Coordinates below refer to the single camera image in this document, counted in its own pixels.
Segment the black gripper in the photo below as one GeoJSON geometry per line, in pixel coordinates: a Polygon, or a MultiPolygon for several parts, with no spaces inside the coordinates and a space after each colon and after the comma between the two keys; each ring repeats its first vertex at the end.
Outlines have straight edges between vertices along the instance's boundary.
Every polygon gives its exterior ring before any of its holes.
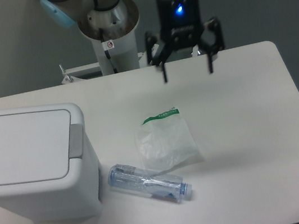
{"type": "Polygon", "coordinates": [[[160,69],[164,83],[167,83],[165,63],[173,51],[198,48],[207,55],[209,73],[213,73],[213,57],[225,48],[221,22],[217,17],[211,17],[207,22],[201,22],[199,0],[156,0],[158,18],[160,20],[160,39],[163,42],[162,50],[155,56],[152,48],[157,43],[158,37],[152,32],[144,34],[147,63],[160,69]],[[214,42],[209,44],[201,36],[205,31],[214,34],[214,42]]]}

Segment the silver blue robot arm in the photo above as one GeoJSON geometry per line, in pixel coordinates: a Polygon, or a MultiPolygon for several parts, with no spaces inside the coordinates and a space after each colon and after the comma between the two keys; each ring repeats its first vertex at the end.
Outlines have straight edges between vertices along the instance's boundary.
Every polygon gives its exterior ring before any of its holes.
{"type": "MultiPolygon", "coordinates": [[[[213,71],[217,53],[225,47],[220,22],[202,22],[199,0],[155,0],[160,31],[144,35],[146,64],[166,73],[167,59],[175,51],[197,47],[207,55],[213,71]]],[[[91,41],[103,75],[140,67],[135,29],[138,6],[133,0],[40,0],[46,13],[60,26],[77,26],[91,41]]]]}

